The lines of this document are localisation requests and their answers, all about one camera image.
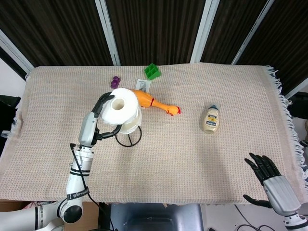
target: green toy block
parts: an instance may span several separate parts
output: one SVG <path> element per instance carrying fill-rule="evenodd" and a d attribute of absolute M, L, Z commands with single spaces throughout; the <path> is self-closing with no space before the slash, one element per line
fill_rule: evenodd
<path fill-rule="evenodd" d="M 158 70 L 158 67 L 155 64 L 150 64 L 144 70 L 144 72 L 149 80 L 155 79 L 156 77 L 159 77 L 161 75 L 161 73 Z"/>

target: blanket fringe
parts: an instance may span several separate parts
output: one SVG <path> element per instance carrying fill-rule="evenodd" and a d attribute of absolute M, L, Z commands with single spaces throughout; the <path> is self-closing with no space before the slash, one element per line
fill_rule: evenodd
<path fill-rule="evenodd" d="M 281 101 L 281 105 L 283 107 L 283 112 L 286 115 L 286 119 L 287 119 L 287 125 L 289 128 L 289 132 L 292 138 L 292 144 L 293 144 L 293 149 L 295 151 L 296 154 L 296 160 L 298 162 L 298 165 L 301 167 L 301 174 L 302 174 L 302 179 L 304 182 L 304 187 L 306 189 L 306 192 L 308 193 L 308 169 L 307 169 L 307 165 L 305 164 L 305 158 L 304 158 L 304 150 L 303 150 L 303 146 L 300 145 L 299 141 L 298 141 L 298 135 L 295 131 L 295 126 L 293 124 L 293 120 L 291 117 L 290 112 L 288 111 L 287 107 L 292 104 L 291 101 L 287 100 L 283 95 L 281 95 L 281 91 L 282 91 L 282 83 L 280 81 L 280 79 L 276 78 L 275 73 L 277 71 L 274 70 L 273 67 L 271 66 L 265 66 L 265 71 L 266 73 L 271 77 L 270 79 L 273 81 L 273 83 L 276 85 L 277 87 L 277 93 L 279 95 L 279 99 Z"/>

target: small card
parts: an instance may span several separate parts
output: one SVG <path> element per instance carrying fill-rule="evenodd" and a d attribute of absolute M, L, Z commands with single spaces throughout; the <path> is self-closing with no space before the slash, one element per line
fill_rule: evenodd
<path fill-rule="evenodd" d="M 137 79 L 135 90 L 142 90 L 143 92 L 149 93 L 151 81 L 144 79 Z"/>

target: purple toy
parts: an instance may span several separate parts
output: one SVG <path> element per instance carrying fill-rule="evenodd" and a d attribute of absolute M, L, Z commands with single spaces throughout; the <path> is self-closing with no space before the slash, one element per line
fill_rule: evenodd
<path fill-rule="evenodd" d="M 118 76 L 115 76 L 115 77 L 114 77 L 114 80 L 111 81 L 110 87 L 111 87 L 112 89 L 117 89 L 117 87 L 118 87 L 119 84 L 120 84 L 120 81 L 121 81 L 121 79 L 120 79 Z"/>

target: bottle label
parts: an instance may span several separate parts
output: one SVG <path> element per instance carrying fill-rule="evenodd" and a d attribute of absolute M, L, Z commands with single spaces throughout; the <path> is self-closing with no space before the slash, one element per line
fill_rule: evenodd
<path fill-rule="evenodd" d="M 207 116 L 206 124 L 215 127 L 216 123 L 217 123 L 217 116 L 215 116 L 215 115 L 208 115 Z"/>

